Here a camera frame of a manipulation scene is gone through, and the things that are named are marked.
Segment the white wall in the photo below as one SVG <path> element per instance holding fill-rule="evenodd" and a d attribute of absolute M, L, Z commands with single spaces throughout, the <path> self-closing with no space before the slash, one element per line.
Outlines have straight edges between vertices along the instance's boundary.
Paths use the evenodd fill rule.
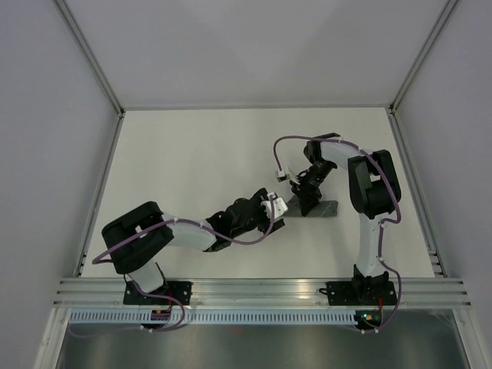
<path fill-rule="evenodd" d="M 0 2 L 0 358 L 32 367 L 115 112 L 48 0 Z"/>
<path fill-rule="evenodd" d="M 492 2 L 460 2 L 398 109 L 449 272 L 492 346 Z"/>
<path fill-rule="evenodd" d="M 445 0 L 68 0 L 126 108 L 389 104 Z"/>

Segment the gray object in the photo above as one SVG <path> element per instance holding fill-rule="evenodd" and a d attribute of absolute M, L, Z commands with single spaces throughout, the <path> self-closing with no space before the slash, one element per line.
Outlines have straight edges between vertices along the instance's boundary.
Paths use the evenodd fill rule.
<path fill-rule="evenodd" d="M 78 324 L 72 329 L 103 334 L 115 326 Z M 65 362 L 58 367 L 70 369 L 469 368 L 452 315 L 409 311 L 399 313 L 378 337 L 313 325 L 190 325 L 171 334 L 128 331 L 87 340 L 67 336 L 61 359 Z"/>
<path fill-rule="evenodd" d="M 288 201 L 287 206 L 289 211 L 284 214 L 284 218 L 330 218 L 336 217 L 338 211 L 338 201 L 320 201 L 320 204 L 311 210 L 307 217 L 303 217 L 301 208 L 299 208 L 299 198 L 296 195 Z"/>

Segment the robotic arm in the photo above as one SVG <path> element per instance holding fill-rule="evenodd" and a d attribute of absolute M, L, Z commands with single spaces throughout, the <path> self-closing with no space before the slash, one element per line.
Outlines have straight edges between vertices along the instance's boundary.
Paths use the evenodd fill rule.
<path fill-rule="evenodd" d="M 319 136 L 332 140 L 337 137 L 337 134 Z M 360 250 L 354 276 L 350 282 L 331 282 L 333 286 L 327 286 L 331 295 L 336 296 L 328 297 L 330 305 L 373 305 L 376 298 L 383 298 L 386 305 L 395 304 L 394 286 L 379 259 L 381 219 L 395 210 L 394 203 L 385 183 L 377 177 L 379 172 L 371 164 L 371 160 L 377 163 L 399 201 L 401 190 L 390 153 L 386 150 L 369 152 L 371 160 L 368 160 L 358 149 L 340 145 L 337 141 L 309 141 L 304 155 L 311 163 L 309 169 L 295 178 L 278 173 L 279 181 L 290 179 L 301 215 L 307 216 L 320 204 L 319 186 L 333 169 L 341 167 L 348 171 L 351 203 L 360 217 Z M 281 217 L 287 209 L 282 198 L 264 188 L 249 199 L 237 199 L 224 211 L 203 221 L 178 220 L 150 201 L 106 225 L 102 236 L 108 247 L 106 254 L 111 255 L 110 262 L 117 273 L 130 275 L 145 293 L 166 294 L 167 281 L 153 261 L 164 246 L 216 252 L 229 246 L 231 241 L 256 243 L 267 235 L 270 225 L 269 233 L 284 227 Z M 149 232 L 141 231 L 150 228 Z M 260 240 L 250 243 L 232 240 L 255 228 L 264 233 Z M 228 239 L 217 237 L 218 234 Z"/>
<path fill-rule="evenodd" d="M 164 246 L 169 244 L 204 252 L 220 251 L 231 245 L 231 242 L 216 237 L 216 234 L 232 239 L 255 228 L 266 234 L 270 223 L 274 222 L 269 232 L 271 234 L 285 226 L 281 216 L 286 211 L 284 200 L 274 192 L 268 193 L 264 188 L 250 199 L 239 198 L 225 211 L 219 211 L 202 221 L 178 221 L 174 215 L 161 211 L 155 202 L 149 201 L 107 224 L 102 229 L 102 237 L 108 249 L 111 249 L 135 237 L 143 229 L 168 221 L 169 224 L 143 234 L 110 253 L 116 272 L 128 274 L 143 292 L 149 293 L 167 284 L 161 269 L 153 260 Z"/>
<path fill-rule="evenodd" d="M 319 186 L 331 170 L 343 168 L 348 171 L 351 203 L 359 213 L 360 243 L 359 255 L 354 265 L 354 276 L 350 285 L 346 282 L 332 282 L 333 294 L 340 298 L 340 304 L 350 301 L 353 304 L 373 304 L 376 298 L 384 298 L 385 304 L 394 304 L 394 286 L 389 282 L 389 274 L 381 264 L 379 255 L 382 248 L 380 229 L 384 227 L 382 219 L 389 218 L 394 203 L 386 185 L 379 178 L 379 173 L 360 151 L 349 145 L 340 145 L 332 133 L 318 138 L 332 141 L 309 141 L 304 148 L 304 155 L 311 163 L 309 169 L 302 171 L 296 178 L 290 178 L 291 190 L 297 195 L 301 215 L 307 216 L 315 209 L 321 199 Z M 365 150 L 382 169 L 397 201 L 401 199 L 393 161 L 389 151 Z M 278 173 L 278 180 L 288 179 L 284 173 Z M 333 291 L 339 287 L 343 291 Z M 337 298 L 329 297 L 331 304 L 337 304 Z"/>

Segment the cable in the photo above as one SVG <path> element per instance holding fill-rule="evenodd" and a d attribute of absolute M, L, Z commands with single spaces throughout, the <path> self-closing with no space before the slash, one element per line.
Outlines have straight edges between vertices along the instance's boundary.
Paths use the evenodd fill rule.
<path fill-rule="evenodd" d="M 342 140 L 341 138 L 320 138 L 320 137 L 308 137 L 308 136 L 300 136 L 300 135 L 289 135 L 289 136 L 283 136 L 283 137 L 278 138 L 274 143 L 274 157 L 275 157 L 275 161 L 277 162 L 277 166 L 278 166 L 279 171 L 282 171 L 282 165 L 280 163 L 280 159 L 278 158 L 277 146 L 281 141 L 288 140 L 288 139 L 299 139 L 299 140 L 317 141 L 317 142 L 331 142 L 331 143 L 335 143 L 335 144 L 342 144 L 342 145 L 350 146 L 351 148 L 355 148 L 363 156 L 365 156 L 368 159 L 368 161 L 376 168 L 377 173 L 381 176 L 381 180 L 383 181 L 384 186 L 386 187 L 386 189 L 390 195 L 391 202 L 393 202 L 394 210 L 397 213 L 397 217 L 396 217 L 396 219 L 393 219 L 393 218 L 381 219 L 380 228 L 379 228 L 379 239 L 377 241 L 377 257 L 379 259 L 379 262 L 383 266 L 383 268 L 394 273 L 397 276 L 398 295 L 397 295 L 397 302 L 394 305 L 394 309 L 391 312 L 390 316 L 378 328 L 378 331 L 380 331 L 381 328 L 387 326 L 390 323 L 390 321 L 393 319 L 395 313 L 398 310 L 398 307 L 400 306 L 400 302 L 401 302 L 401 286 L 402 286 L 402 283 L 401 283 L 400 273 L 398 273 L 398 271 L 396 269 L 394 269 L 394 268 L 390 267 L 388 264 L 386 264 L 386 262 L 383 259 L 383 236 L 384 236 L 383 225 L 384 225 L 384 223 L 398 224 L 401 222 L 401 210 L 400 210 L 400 206 L 398 205 L 398 200 L 397 200 L 396 195 L 394 194 L 393 188 L 391 187 L 391 184 L 388 181 L 386 174 L 383 172 L 383 170 L 381 169 L 379 164 L 369 155 L 369 153 L 367 153 L 365 150 L 359 148 L 359 146 L 357 146 L 355 143 Z M 369 331 L 365 331 L 364 333 L 377 333 L 377 332 L 375 331 L 375 329 L 372 329 Z"/>
<path fill-rule="evenodd" d="M 269 200 L 270 200 L 270 206 L 271 206 L 270 224 L 268 225 L 267 231 L 261 237 L 259 237 L 258 239 L 254 240 L 254 241 L 239 241 L 239 240 L 235 240 L 235 239 L 230 238 L 228 236 L 225 236 L 225 235 L 223 235 L 221 233 L 218 233 L 218 232 L 214 231 L 212 228 L 207 227 L 207 226 L 204 226 L 203 224 L 201 224 L 201 223 L 199 223 L 197 221 L 192 221 L 190 219 L 179 219 L 179 218 L 177 218 L 177 219 L 171 219 L 171 220 L 168 220 L 168 221 L 162 221 L 160 223 L 154 224 L 154 225 L 152 225 L 152 226 L 144 229 L 143 231 L 140 231 L 137 234 L 134 234 L 131 237 L 129 237 L 129 238 L 127 238 L 127 239 L 119 242 L 115 246 L 110 247 L 108 250 L 106 250 L 106 251 L 102 252 L 100 255 L 96 256 L 94 258 L 94 260 L 92 260 L 92 264 L 112 263 L 111 259 L 103 259 L 103 257 L 112 254 L 113 252 L 119 250 L 123 246 L 129 244 L 130 242 L 133 242 L 134 240 L 139 239 L 141 236 L 143 236 L 145 234 L 148 234 L 148 233 L 152 232 L 155 229 L 158 229 L 160 227 L 164 227 L 165 225 L 168 225 L 168 224 L 174 224 L 174 223 L 189 224 L 189 225 L 193 225 L 193 226 L 198 227 L 198 228 L 202 228 L 202 229 L 206 230 L 208 233 L 213 234 L 216 237 L 223 238 L 226 241 L 232 242 L 234 244 L 242 244 L 242 245 L 245 245 L 245 246 L 250 246 L 252 244 L 260 243 L 260 242 L 262 242 L 271 233 L 271 230 L 273 229 L 274 223 L 275 223 L 274 199 L 273 198 L 270 198 Z"/>
<path fill-rule="evenodd" d="M 148 298 L 162 298 L 164 300 L 168 300 L 170 303 L 175 303 L 177 306 L 179 306 L 180 309 L 181 309 L 181 317 L 179 318 L 179 321 L 176 322 L 176 323 L 174 323 L 170 327 L 161 327 L 161 328 L 155 328 L 155 329 L 146 329 L 146 328 L 143 328 L 142 326 L 138 326 L 138 327 L 131 326 L 131 327 L 121 327 L 121 328 L 118 328 L 118 329 L 114 329 L 112 331 L 106 331 L 106 332 L 103 332 L 103 333 L 94 333 L 94 334 L 79 334 L 79 333 L 76 333 L 76 332 L 74 332 L 72 330 L 72 325 L 73 324 L 69 324 L 67 326 L 67 332 L 72 337 L 75 337 L 75 338 L 95 338 L 95 337 L 101 337 L 101 336 L 106 335 L 106 334 L 113 334 L 113 333 L 119 333 L 119 332 L 124 332 L 124 331 L 142 331 L 142 330 L 144 330 L 144 331 L 147 331 L 147 332 L 152 332 L 152 331 L 166 332 L 166 331 L 173 331 L 175 329 L 178 329 L 179 326 L 181 325 L 181 323 L 183 322 L 183 320 L 186 317 L 185 306 L 179 300 L 176 300 L 175 298 L 172 298 L 171 296 L 165 296 L 163 294 L 148 294 L 147 292 L 144 292 L 141 289 L 140 285 L 136 281 L 132 281 L 132 282 L 135 285 L 135 288 L 137 289 L 137 291 L 138 291 L 139 294 L 142 294 L 143 296 L 146 296 Z M 157 317 L 157 318 L 160 318 L 160 317 L 169 317 L 169 314 L 152 314 L 151 317 Z"/>

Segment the purple cable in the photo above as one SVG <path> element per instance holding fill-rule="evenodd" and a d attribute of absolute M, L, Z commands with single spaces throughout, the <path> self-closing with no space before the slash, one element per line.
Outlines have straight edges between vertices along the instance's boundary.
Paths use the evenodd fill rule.
<path fill-rule="evenodd" d="M 391 187 L 390 182 L 388 181 L 388 179 L 386 177 L 386 174 L 383 172 L 383 169 L 381 169 L 379 164 L 369 155 L 369 153 L 367 153 L 365 150 L 360 149 L 359 146 L 357 146 L 353 142 L 345 141 L 345 140 L 337 139 L 337 138 L 320 138 L 320 137 L 308 137 L 308 136 L 299 136 L 299 135 L 283 136 L 283 137 L 280 137 L 279 139 L 277 139 L 277 141 L 275 141 L 275 143 L 274 143 L 274 157 L 275 157 L 275 161 L 277 162 L 277 166 L 278 166 L 279 171 L 282 170 L 282 165 L 280 163 L 280 159 L 278 158 L 277 145 L 279 144 L 279 142 L 281 142 L 283 140 L 288 140 L 288 139 L 300 139 L 300 140 L 317 141 L 317 142 L 332 142 L 335 144 L 343 144 L 343 145 L 350 146 L 352 148 L 357 149 L 363 156 L 365 156 L 368 159 L 368 161 L 376 168 L 377 173 L 381 176 L 381 180 L 383 181 L 384 186 L 386 186 L 386 189 L 387 189 L 388 193 L 390 194 L 391 202 L 393 202 L 394 210 L 397 213 L 396 219 L 392 219 L 392 218 L 381 219 L 381 226 L 379 228 L 379 239 L 377 241 L 377 256 L 379 258 L 379 262 L 381 263 L 381 265 L 386 270 L 396 274 L 397 280 L 398 280 L 397 303 L 394 305 L 393 311 L 391 312 L 388 319 L 378 328 L 378 330 L 380 330 L 383 327 L 386 327 L 390 323 L 390 321 L 393 319 L 395 313 L 398 310 L 398 307 L 400 306 L 401 285 L 402 285 L 400 273 L 398 273 L 398 271 L 396 269 L 393 269 L 388 264 L 386 264 L 383 260 L 383 235 L 384 235 L 383 224 L 384 223 L 398 224 L 401 222 L 400 206 L 398 205 L 397 197 L 394 194 L 393 188 Z M 376 333 L 376 332 L 375 332 L 375 329 L 370 329 L 370 330 L 365 331 L 365 333 Z"/>
<path fill-rule="evenodd" d="M 164 300 L 168 300 L 168 301 L 172 301 L 173 303 L 175 303 L 177 306 L 180 307 L 181 309 L 181 317 L 179 318 L 179 321 L 177 323 L 174 323 L 172 326 L 170 327 L 162 327 L 162 328 L 155 328 L 155 329 L 152 329 L 153 331 L 157 331 L 157 332 L 166 332 L 166 331 L 173 331 L 174 329 L 178 329 L 180 324 L 183 322 L 183 320 L 185 319 L 185 316 L 186 316 L 186 310 L 185 310 L 185 306 L 183 306 L 183 304 L 176 300 L 175 298 L 172 298 L 171 296 L 164 296 L 162 294 L 148 294 L 147 292 L 144 292 L 141 287 L 138 285 L 137 282 L 133 281 L 134 285 L 135 285 L 135 288 L 137 289 L 138 293 L 143 295 L 143 296 L 147 296 L 148 298 L 162 298 Z M 168 314 L 153 314 L 152 317 L 156 317 L 155 315 L 157 315 L 157 317 L 168 317 L 169 315 Z M 135 326 L 132 326 L 132 327 L 121 327 L 121 328 L 118 328 L 118 329 L 114 329 L 113 331 L 106 331 L 106 332 L 103 332 L 103 333 L 94 333 L 94 334 L 79 334 L 79 333 L 75 333 L 72 329 L 71 329 L 71 325 L 69 324 L 67 326 L 67 331 L 68 333 L 75 337 L 75 338 L 94 338 L 94 337 L 101 337 L 105 334 L 112 334 L 112 333 L 119 333 L 119 332 L 124 332 L 124 331 L 142 331 L 142 328 L 139 326 L 139 327 L 135 327 Z"/>
<path fill-rule="evenodd" d="M 214 231 L 212 228 L 207 227 L 205 225 L 202 225 L 197 221 L 192 221 L 190 219 L 179 219 L 178 218 L 176 220 L 162 221 L 160 223 L 154 224 L 151 227 L 144 229 L 143 231 L 138 232 L 137 234 L 134 234 L 133 236 L 127 238 L 126 240 L 121 241 L 120 243 L 116 244 L 115 246 L 110 247 L 108 250 L 106 250 L 106 251 L 102 252 L 100 255 L 96 256 L 94 258 L 94 260 L 92 261 L 92 264 L 111 263 L 111 259 L 103 259 L 103 257 L 112 254 L 113 252 L 119 250 L 120 248 L 124 247 L 125 245 L 129 244 L 130 242 L 133 242 L 134 240 L 140 238 L 144 234 L 150 233 L 157 228 L 164 227 L 165 225 L 174 224 L 174 223 L 194 225 L 195 227 L 202 228 L 202 229 L 206 230 L 208 233 L 213 234 L 216 237 L 223 238 L 226 241 L 232 242 L 234 244 L 242 244 L 242 245 L 246 245 L 246 246 L 249 246 L 252 244 L 257 244 L 259 242 L 262 242 L 270 234 L 271 230 L 274 227 L 275 209 L 274 209 L 274 200 L 272 198 L 270 199 L 270 206 L 271 206 L 271 219 L 270 219 L 270 224 L 268 225 L 268 229 L 261 237 L 259 237 L 258 239 L 254 240 L 254 241 L 235 240 L 233 238 L 230 238 L 228 236 L 220 234 L 220 233 Z"/>

